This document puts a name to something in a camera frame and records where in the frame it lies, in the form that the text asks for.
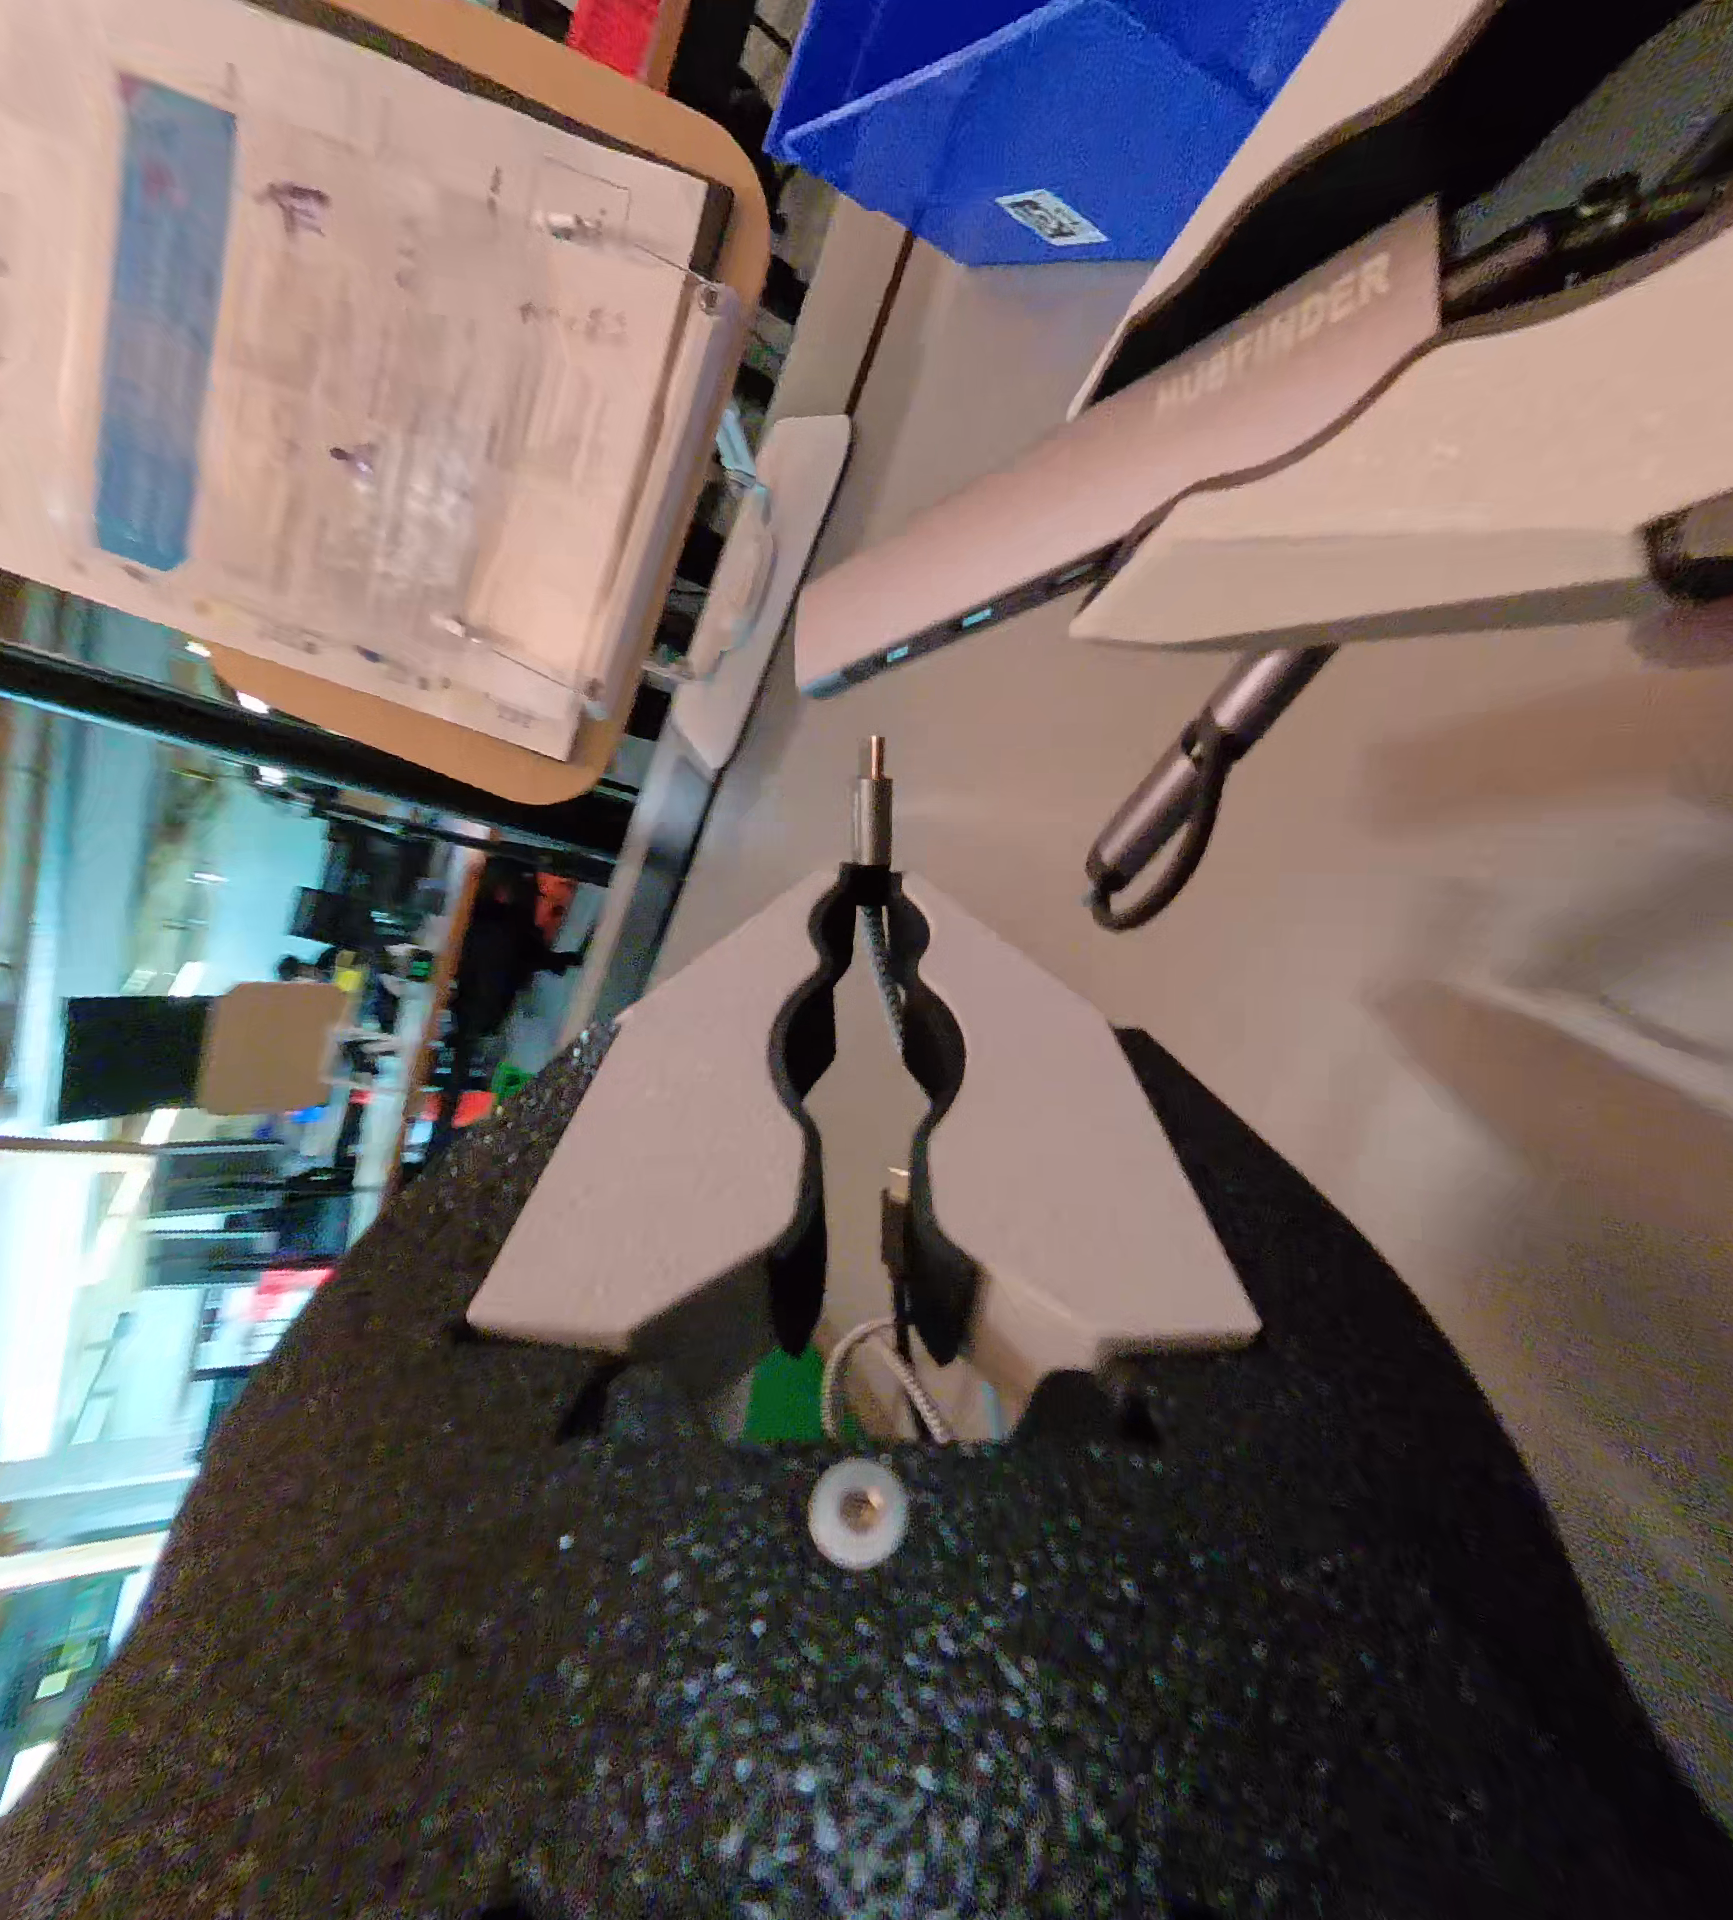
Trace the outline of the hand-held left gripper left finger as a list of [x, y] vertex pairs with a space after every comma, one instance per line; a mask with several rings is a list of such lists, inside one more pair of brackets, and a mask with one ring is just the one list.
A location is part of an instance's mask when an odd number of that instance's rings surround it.
[[799, 881], [612, 1027], [469, 1327], [591, 1355], [804, 1353], [826, 1200], [826, 878]]

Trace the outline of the paper in acrylic holder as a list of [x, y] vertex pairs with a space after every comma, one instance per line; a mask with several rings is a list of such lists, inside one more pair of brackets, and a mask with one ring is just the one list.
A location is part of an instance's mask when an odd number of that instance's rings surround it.
[[723, 126], [474, 3], [0, 3], [0, 572], [581, 799], [764, 260]]

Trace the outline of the black vertical pole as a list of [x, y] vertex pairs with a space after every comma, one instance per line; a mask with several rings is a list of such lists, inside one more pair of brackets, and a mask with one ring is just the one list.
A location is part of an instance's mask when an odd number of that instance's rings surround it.
[[0, 700], [453, 816], [494, 829], [505, 843], [566, 857], [580, 878], [602, 878], [633, 825], [633, 801], [612, 785], [566, 805], [518, 805], [299, 717], [256, 715], [14, 641], [0, 641]]

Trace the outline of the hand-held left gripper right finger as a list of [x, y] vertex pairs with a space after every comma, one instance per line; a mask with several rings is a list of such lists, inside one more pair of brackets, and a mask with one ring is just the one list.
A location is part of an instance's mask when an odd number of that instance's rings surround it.
[[922, 1350], [1057, 1376], [1251, 1343], [1261, 1314], [1106, 1016], [929, 881], [901, 906]]

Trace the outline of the black panel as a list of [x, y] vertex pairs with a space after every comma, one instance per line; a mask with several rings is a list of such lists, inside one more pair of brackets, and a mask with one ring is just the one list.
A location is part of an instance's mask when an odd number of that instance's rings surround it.
[[75, 996], [62, 1003], [55, 1126], [197, 1104], [207, 996]]

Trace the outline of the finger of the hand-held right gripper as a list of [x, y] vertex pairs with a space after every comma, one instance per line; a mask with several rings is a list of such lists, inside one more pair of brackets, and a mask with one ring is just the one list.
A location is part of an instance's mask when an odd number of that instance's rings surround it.
[[1197, 482], [1068, 632], [1226, 652], [1629, 620], [1684, 514], [1733, 537], [1733, 219], [1549, 317], [1460, 324], [1325, 434]]
[[1351, 135], [1404, 109], [1493, 11], [1497, 3], [1341, 3], [1145, 277], [1071, 395], [1067, 420], [1078, 420], [1103, 397], [1110, 362], [1131, 347], [1133, 326], [1179, 296], [1268, 192]]

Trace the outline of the blue plastic bin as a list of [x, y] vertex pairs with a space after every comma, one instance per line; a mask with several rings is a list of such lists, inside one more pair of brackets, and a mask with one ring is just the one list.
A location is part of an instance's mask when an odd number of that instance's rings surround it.
[[1335, 3], [811, 3], [764, 149], [964, 268], [1155, 261]]

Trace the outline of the red plastic bin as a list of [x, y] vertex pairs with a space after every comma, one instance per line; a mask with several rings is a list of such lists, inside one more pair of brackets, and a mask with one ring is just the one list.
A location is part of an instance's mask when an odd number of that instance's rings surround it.
[[663, 90], [690, 3], [571, 3], [566, 46], [602, 69]]

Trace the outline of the grey usb hub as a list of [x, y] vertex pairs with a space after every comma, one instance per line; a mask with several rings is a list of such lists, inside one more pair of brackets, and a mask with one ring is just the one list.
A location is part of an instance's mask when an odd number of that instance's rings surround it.
[[1421, 197], [1010, 466], [826, 569], [797, 606], [799, 693], [832, 697], [1090, 584], [1189, 489], [1304, 448], [1434, 337], [1439, 274], [1439, 205]]

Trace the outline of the cardboard box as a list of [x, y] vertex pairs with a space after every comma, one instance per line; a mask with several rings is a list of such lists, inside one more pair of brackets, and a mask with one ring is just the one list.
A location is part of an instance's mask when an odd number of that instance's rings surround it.
[[348, 998], [328, 981], [242, 981], [207, 998], [192, 1104], [277, 1116], [324, 1103]]

